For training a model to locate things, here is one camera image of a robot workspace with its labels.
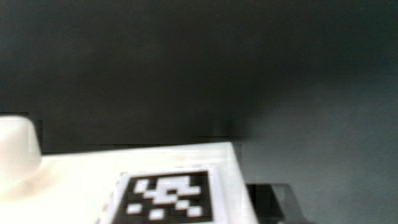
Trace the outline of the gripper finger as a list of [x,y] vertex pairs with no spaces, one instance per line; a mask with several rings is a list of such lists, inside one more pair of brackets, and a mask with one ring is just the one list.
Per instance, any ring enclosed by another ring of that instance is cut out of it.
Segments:
[[260,224],[310,224],[288,184],[249,184],[248,190]]

